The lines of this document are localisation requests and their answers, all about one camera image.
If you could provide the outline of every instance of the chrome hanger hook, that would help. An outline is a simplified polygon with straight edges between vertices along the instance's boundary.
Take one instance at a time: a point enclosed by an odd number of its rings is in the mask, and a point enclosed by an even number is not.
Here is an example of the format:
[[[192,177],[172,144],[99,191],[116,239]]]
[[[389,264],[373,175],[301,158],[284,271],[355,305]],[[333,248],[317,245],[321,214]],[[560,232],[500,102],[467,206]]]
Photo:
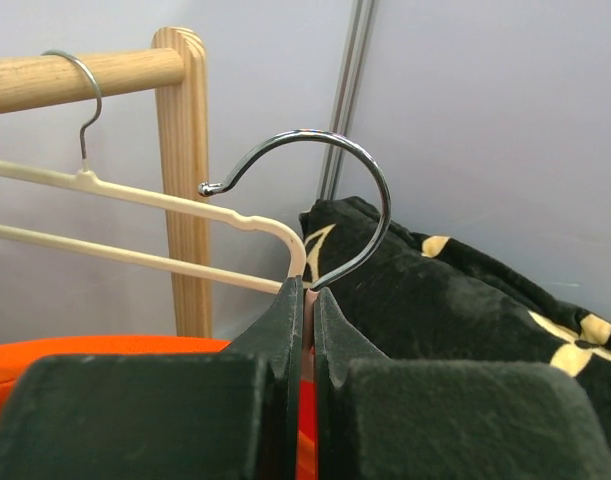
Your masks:
[[[245,172],[247,172],[247,170],[249,170],[249,168],[259,158],[261,158],[270,150],[280,147],[281,145],[286,145],[288,143],[294,142],[327,143],[329,145],[334,145],[336,147],[342,148],[343,150],[346,150],[349,153],[353,154],[363,163],[363,165],[367,167],[369,172],[374,177],[374,180],[376,180],[376,185],[378,186],[378,191],[381,197],[381,218],[378,222],[378,226],[376,227],[374,235],[367,243],[365,248],[363,248],[363,250],[361,250],[361,252],[356,257],[352,258],[344,265],[335,268],[331,272],[326,273],[314,283],[312,283],[310,290],[318,292],[322,288],[328,286],[333,281],[338,280],[344,275],[347,275],[348,273],[357,269],[363,263],[365,263],[369,259],[369,257],[371,257],[372,254],[376,251],[381,242],[385,239],[385,234],[387,233],[387,229],[389,228],[389,224],[392,219],[392,200],[390,198],[387,182],[385,181],[385,177],[379,166],[364,148],[348,140],[342,135],[338,135],[332,132],[324,132],[321,130],[303,129],[281,133],[276,135],[275,137],[270,138],[269,140],[266,140],[265,142],[257,145],[254,149],[250,150],[249,153],[247,153],[247,155],[245,155],[243,159],[238,162],[238,165],[234,167],[234,170],[230,172],[224,182],[201,183],[198,186],[198,193],[203,197],[210,197],[212,195],[218,195],[220,193],[228,192],[236,186],[238,181],[243,177],[243,175],[245,175]]]
[[[74,63],[78,68],[83,71],[90,84],[92,85],[92,88],[94,89],[94,93],[96,94],[96,112],[94,113],[94,116],[92,118],[90,118],[87,122],[83,124],[79,132],[79,139],[81,142],[81,158],[83,160],[83,171],[88,172],[89,164],[87,162],[87,144],[85,142],[85,130],[87,130],[87,127],[91,126],[96,120],[98,120],[98,117],[101,116],[101,110],[103,109],[103,94],[101,93],[101,87],[98,85],[94,74],[89,68],[87,68],[87,65],[85,65],[74,55],[71,55],[62,50],[47,50],[41,55],[57,55],[59,57],[66,58],[70,62]]]

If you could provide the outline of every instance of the cream plastic hanger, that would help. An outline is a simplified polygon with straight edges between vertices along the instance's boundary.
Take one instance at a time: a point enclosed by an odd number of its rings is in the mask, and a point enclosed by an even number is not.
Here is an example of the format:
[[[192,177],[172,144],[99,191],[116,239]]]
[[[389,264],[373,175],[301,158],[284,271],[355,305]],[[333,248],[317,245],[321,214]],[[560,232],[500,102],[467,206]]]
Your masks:
[[[238,230],[261,231],[278,237],[289,249],[291,260],[288,276],[302,275],[305,269],[305,248],[299,236],[287,225],[270,218],[240,215],[234,210],[215,207],[184,198],[165,195],[162,193],[140,190],[100,180],[89,169],[85,145],[85,130],[100,116],[102,109],[102,96],[98,83],[89,69],[76,57],[58,50],[45,52],[49,55],[59,55],[67,58],[79,66],[90,79],[96,92],[96,113],[80,131],[81,153],[83,169],[76,175],[69,175],[41,168],[27,167],[11,162],[0,161],[0,177],[22,180],[25,182],[48,185],[51,187],[75,190],[77,192],[91,193],[102,197],[124,200],[150,207],[158,207],[178,213],[185,213],[197,217],[223,222]],[[68,237],[50,235],[47,233],[25,230],[21,228],[0,225],[0,238],[14,240],[33,245],[68,250],[86,255],[109,258],[119,262],[141,265],[144,267],[166,270],[172,273],[190,275],[207,280],[214,280],[229,285],[259,290],[261,292],[276,293],[281,287],[280,282],[254,277],[241,273],[230,272],[218,268],[197,265],[194,263],[174,260],[146,253],[134,252],[122,248],[85,242]]]

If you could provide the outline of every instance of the wooden clothes rack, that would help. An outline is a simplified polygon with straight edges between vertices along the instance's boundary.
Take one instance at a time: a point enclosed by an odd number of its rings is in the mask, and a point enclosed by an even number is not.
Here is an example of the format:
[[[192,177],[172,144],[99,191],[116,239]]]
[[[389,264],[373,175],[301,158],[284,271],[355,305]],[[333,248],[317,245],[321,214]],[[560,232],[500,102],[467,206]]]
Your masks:
[[[93,72],[103,96],[156,89],[163,191],[205,202],[197,192],[208,180],[205,50],[191,30],[164,27],[152,48],[77,55]],[[57,56],[0,59],[0,113],[95,98],[89,80]],[[209,221],[167,212],[170,258],[210,264]],[[176,331],[211,337],[212,292],[208,280],[172,273]]]

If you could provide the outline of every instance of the wooden rod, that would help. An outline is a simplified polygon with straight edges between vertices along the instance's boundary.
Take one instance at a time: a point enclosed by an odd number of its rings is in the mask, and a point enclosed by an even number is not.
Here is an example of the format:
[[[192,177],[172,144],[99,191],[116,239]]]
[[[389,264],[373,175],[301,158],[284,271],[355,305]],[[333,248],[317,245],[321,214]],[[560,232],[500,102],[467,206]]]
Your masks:
[[[173,48],[77,57],[98,81],[104,97],[181,83],[186,69]],[[94,98],[85,74],[53,55],[0,59],[0,113]]]

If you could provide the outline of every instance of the black garment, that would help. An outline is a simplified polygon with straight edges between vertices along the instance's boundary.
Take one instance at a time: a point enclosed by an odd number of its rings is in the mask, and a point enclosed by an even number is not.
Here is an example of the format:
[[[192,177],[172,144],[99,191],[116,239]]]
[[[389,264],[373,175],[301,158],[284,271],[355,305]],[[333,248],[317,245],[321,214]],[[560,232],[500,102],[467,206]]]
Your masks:
[[[301,214],[306,249],[319,250],[304,280],[354,257],[378,218],[358,197],[320,201]],[[611,448],[611,323],[458,240],[395,223],[374,256],[330,289],[347,319],[391,358],[562,368],[584,387]]]

